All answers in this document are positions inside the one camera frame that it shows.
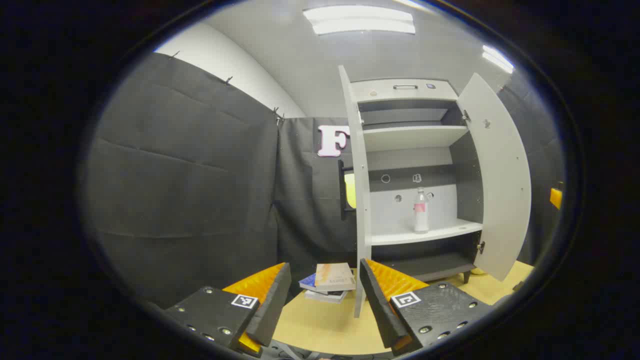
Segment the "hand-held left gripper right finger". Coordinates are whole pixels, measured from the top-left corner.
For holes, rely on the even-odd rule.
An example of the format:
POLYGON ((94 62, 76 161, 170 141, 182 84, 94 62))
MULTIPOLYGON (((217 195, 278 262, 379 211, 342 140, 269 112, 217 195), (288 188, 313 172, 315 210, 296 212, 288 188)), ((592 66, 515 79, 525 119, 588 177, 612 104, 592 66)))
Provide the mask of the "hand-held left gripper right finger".
POLYGON ((428 284, 371 259, 359 261, 359 281, 382 344, 396 357, 457 337, 493 310, 448 281, 428 284))

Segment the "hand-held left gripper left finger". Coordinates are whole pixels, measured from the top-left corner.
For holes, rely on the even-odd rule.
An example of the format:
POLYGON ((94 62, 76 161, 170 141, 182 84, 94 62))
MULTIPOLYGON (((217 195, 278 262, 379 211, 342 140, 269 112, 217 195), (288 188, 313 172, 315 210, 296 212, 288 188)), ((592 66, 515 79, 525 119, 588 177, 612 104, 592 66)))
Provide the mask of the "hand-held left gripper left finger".
POLYGON ((204 285, 165 315, 199 338, 259 357, 274 337, 290 285, 290 264, 281 262, 223 289, 204 285))

